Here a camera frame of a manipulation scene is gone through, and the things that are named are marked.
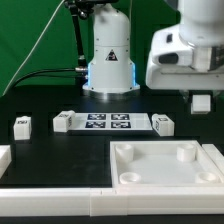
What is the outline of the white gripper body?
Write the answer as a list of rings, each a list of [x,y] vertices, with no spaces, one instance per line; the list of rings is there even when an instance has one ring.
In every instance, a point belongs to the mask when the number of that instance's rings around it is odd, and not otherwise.
[[[224,90],[224,45],[197,47],[178,26],[157,31],[147,62],[146,85],[160,90]]]

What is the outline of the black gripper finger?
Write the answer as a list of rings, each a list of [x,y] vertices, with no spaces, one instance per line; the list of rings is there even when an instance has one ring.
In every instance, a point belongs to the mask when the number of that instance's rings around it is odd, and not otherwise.
[[[183,97],[184,102],[186,104],[188,104],[189,103],[189,100],[190,100],[190,91],[183,90],[181,94],[182,94],[182,97]]]

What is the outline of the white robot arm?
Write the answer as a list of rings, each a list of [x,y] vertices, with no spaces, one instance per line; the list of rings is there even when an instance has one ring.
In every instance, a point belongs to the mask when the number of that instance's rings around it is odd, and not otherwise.
[[[180,22],[153,35],[145,83],[151,89],[224,91],[224,0],[164,0]],[[94,57],[86,95],[103,100],[138,93],[130,59],[130,22],[108,1],[94,7]]]

